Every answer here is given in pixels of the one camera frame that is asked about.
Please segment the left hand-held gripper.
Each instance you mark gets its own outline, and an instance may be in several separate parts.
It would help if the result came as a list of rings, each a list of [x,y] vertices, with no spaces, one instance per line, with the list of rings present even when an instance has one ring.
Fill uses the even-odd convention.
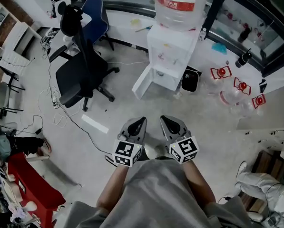
[[[122,127],[114,142],[113,161],[117,165],[132,167],[144,150],[146,117],[131,118]]]

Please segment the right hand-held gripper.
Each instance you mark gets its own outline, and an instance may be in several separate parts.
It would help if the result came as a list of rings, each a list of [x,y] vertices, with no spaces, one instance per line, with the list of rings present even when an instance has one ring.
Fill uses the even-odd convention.
[[[187,131],[184,122],[166,115],[160,116],[159,121],[163,135],[167,139],[168,154],[180,164],[194,159],[199,152],[199,146],[195,136]]]

